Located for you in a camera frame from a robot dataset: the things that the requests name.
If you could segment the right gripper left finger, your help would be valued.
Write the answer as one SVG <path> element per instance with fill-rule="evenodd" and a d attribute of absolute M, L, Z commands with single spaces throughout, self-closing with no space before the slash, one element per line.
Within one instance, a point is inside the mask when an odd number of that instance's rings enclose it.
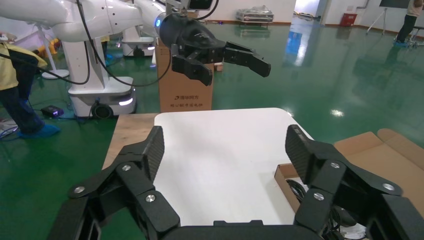
<path fill-rule="evenodd" d="M 154 186 L 164 152 L 163 128 L 153 126 L 145 140 L 122 147 L 109 167 L 74 185 L 68 196 L 87 198 L 101 226 L 128 209 L 146 239 L 161 240 L 181 225 L 178 214 Z"/>

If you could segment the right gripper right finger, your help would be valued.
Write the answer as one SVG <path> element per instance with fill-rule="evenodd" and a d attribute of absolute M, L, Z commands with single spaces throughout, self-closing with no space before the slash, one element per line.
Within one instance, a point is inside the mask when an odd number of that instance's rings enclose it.
<path fill-rule="evenodd" d="M 403 231 L 402 190 L 396 184 L 353 165 L 333 145 L 309 139 L 296 124 L 287 128 L 285 151 L 309 188 L 295 225 L 322 233 L 332 207 L 339 206 L 369 233 Z"/>

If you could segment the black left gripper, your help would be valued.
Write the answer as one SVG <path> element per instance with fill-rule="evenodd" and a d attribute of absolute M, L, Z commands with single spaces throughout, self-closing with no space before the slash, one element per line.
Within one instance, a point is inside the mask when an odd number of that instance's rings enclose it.
<path fill-rule="evenodd" d="M 264 78 L 270 75 L 271 64 L 254 49 L 219 40 L 204 24 L 188 16 L 165 16 L 158 26 L 158 35 L 170 50 L 172 71 L 205 86 L 213 82 L 213 72 L 206 64 L 223 61 L 247 67 Z"/>

